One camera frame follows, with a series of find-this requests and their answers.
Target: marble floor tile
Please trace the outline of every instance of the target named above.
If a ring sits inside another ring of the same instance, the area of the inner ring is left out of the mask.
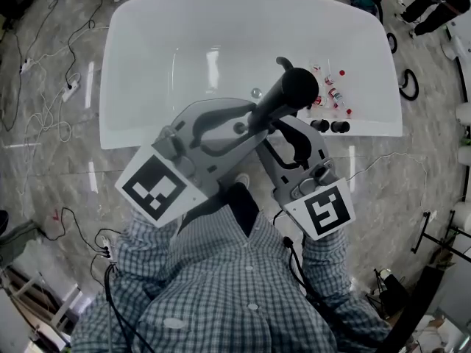
[[[22,57],[26,56],[26,49],[48,13],[51,1],[36,0],[17,23]],[[348,3],[348,0],[337,1]],[[410,4],[413,0],[403,1]],[[38,59],[42,54],[53,54],[64,47],[70,34],[88,20],[99,2],[60,0],[28,56]],[[96,27],[108,26],[113,12],[124,3],[103,0],[94,17]],[[357,220],[347,228],[351,242],[349,268],[366,286],[374,280],[373,268],[390,268],[399,277],[406,277],[406,283],[417,278],[433,250],[433,245],[423,242],[417,255],[410,252],[419,234],[422,212],[437,211],[437,219],[429,230],[432,235],[440,236],[448,211],[461,194],[464,178],[464,166],[459,165],[456,158],[464,130],[454,116],[455,106],[462,103],[463,96],[456,64],[449,61],[440,48],[446,34],[439,30],[412,41],[408,36],[410,28],[394,19],[394,12],[403,10],[397,0],[385,0],[383,10],[385,30],[394,33],[398,40],[398,50],[393,55],[398,77],[410,68],[419,80],[419,98],[413,102],[401,99],[403,136],[326,137],[325,142],[340,177],[350,178],[378,156],[394,151],[407,152],[422,162],[428,175],[422,205],[425,178],[422,166],[404,156],[381,159],[350,182]],[[58,235],[61,226],[53,217],[55,210],[60,212],[63,206],[74,210],[88,241],[93,240],[102,227],[118,231],[125,228],[130,205],[120,197],[114,183],[135,149],[104,151],[100,148],[99,87],[106,38],[107,30],[90,31],[72,45],[77,61],[69,75],[79,72],[81,87],[60,107],[60,120],[71,125],[71,139],[61,143],[56,129],[42,132],[29,172],[21,145],[29,117],[41,113],[44,106],[38,91],[43,90],[49,106],[65,84],[65,71],[73,57],[64,50],[41,61],[45,71],[36,65],[21,76],[18,120],[11,132],[0,132],[0,208],[10,212],[10,228],[26,218],[33,218],[49,237]],[[1,42],[0,54],[0,108],[6,109],[5,121],[9,124],[15,111],[21,61],[11,33]],[[52,113],[54,121],[58,121],[57,101]],[[29,142],[35,142],[38,130],[37,122],[33,123],[26,132]],[[67,133],[65,128],[61,132],[63,136]],[[273,143],[283,159],[288,161],[292,157],[290,145],[281,139]],[[238,171],[251,176],[250,191],[254,199],[266,216],[273,218],[280,208],[271,197],[273,185],[256,154],[244,159],[233,172]],[[281,216],[276,227],[282,234],[289,235],[300,251],[302,233],[294,223]],[[58,285],[63,278],[65,284],[76,282],[87,296],[93,297],[100,289],[90,276],[94,252],[81,241],[70,216],[67,216],[66,229],[67,235],[58,242],[32,244],[32,249],[28,248],[29,256],[22,258],[20,264],[28,271],[36,271],[36,267],[45,271],[47,282],[58,293],[63,293]],[[32,257],[38,259],[34,266]],[[60,266],[56,277],[47,271],[53,265]],[[102,277],[106,265],[106,260],[97,260],[93,273]]]

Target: black cylinder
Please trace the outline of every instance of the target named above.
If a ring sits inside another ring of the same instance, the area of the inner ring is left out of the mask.
[[[329,122],[325,119],[322,119],[320,121],[312,121],[310,125],[311,127],[317,129],[319,132],[327,132],[330,128]]]
[[[350,123],[347,121],[333,121],[330,130],[334,133],[345,133],[350,131]]]
[[[319,85],[311,72],[288,69],[252,112],[249,127],[252,131],[266,129],[274,120],[312,104],[318,95]]]

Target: gray tile floor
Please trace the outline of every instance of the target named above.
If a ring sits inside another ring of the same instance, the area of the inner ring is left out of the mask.
[[[23,55],[51,1],[36,0],[18,24]],[[29,56],[37,60],[42,54],[53,54],[64,47],[69,35],[86,22],[98,3],[99,0],[60,0]],[[107,26],[117,6],[113,0],[104,0],[95,17],[96,27]],[[456,159],[463,130],[454,117],[454,108],[463,98],[456,64],[446,59],[439,46],[446,38],[445,33],[439,30],[412,41],[407,34],[408,27],[393,18],[394,11],[400,9],[396,0],[386,0],[383,8],[386,31],[393,32],[399,42],[394,55],[397,74],[405,68],[413,69],[419,79],[420,96],[415,102],[402,100],[404,134],[401,138],[327,138],[327,146],[330,155],[336,158],[340,176],[349,177],[352,166],[359,171],[378,156],[398,151],[408,152],[422,161],[428,178],[421,205],[425,175],[422,166],[410,158],[384,158],[370,171],[355,177],[353,201],[357,221],[348,227],[349,266],[352,275],[365,285],[372,283],[373,268],[391,268],[399,277],[405,276],[406,282],[417,278],[433,249],[424,242],[418,255],[410,252],[419,234],[422,211],[438,211],[436,222],[430,225],[430,233],[438,235],[449,209],[461,194],[464,178],[464,167]],[[106,36],[106,30],[87,32],[73,45],[77,62],[72,73],[80,72],[85,80],[93,62],[91,105],[86,107],[82,83],[60,111],[60,120],[72,127],[70,141],[59,141],[57,127],[42,132],[29,170],[21,144],[29,117],[43,108],[38,92],[41,82],[47,72],[43,94],[49,105],[63,86],[64,73],[72,57],[68,51],[46,57],[41,61],[45,71],[36,65],[22,76],[18,120],[11,132],[0,132],[0,208],[9,211],[10,227],[33,218],[49,236],[57,235],[60,224],[53,217],[55,210],[60,211],[63,206],[75,211],[89,241],[100,228],[122,230],[125,227],[130,206],[118,195],[114,183],[135,149],[104,151],[99,145],[99,70]],[[15,38],[10,33],[1,43],[0,51],[0,107],[7,110],[5,121],[9,124],[15,109],[20,63]],[[57,122],[58,102],[52,113]],[[35,142],[39,129],[34,121],[26,133],[29,142]],[[66,137],[66,128],[61,133]],[[278,150],[289,151],[283,143],[276,144]],[[270,197],[272,186],[256,156],[249,156],[237,170],[252,176],[250,190],[271,218],[279,208]],[[29,273],[41,271],[47,285],[60,296],[76,282],[85,295],[93,297],[100,289],[89,272],[93,252],[79,239],[70,218],[66,227],[67,235],[55,243],[32,242],[17,265]],[[288,218],[280,218],[277,228],[295,238],[299,246],[301,234]],[[99,277],[107,262],[98,259],[95,263],[94,273]]]

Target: black handle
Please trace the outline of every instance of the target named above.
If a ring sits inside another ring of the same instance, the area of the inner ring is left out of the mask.
[[[319,95],[319,85],[311,72],[280,63],[287,65],[287,70],[250,115],[249,129],[252,131],[269,128],[273,121],[309,106]]]

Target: black pants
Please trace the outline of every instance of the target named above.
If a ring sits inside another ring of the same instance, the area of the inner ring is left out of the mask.
[[[437,4],[437,1],[438,0],[416,0],[407,7],[406,11],[402,14],[402,17],[407,22],[414,22],[429,6]],[[422,35],[427,32],[433,32],[441,25],[446,24],[449,20],[453,20],[455,17],[455,13],[443,4],[439,4],[425,21],[415,27],[415,34]]]
[[[180,232],[195,218],[213,214],[225,205],[230,206],[237,223],[248,237],[260,210],[250,192],[241,183],[235,183],[229,190],[221,192],[188,212],[180,227]]]

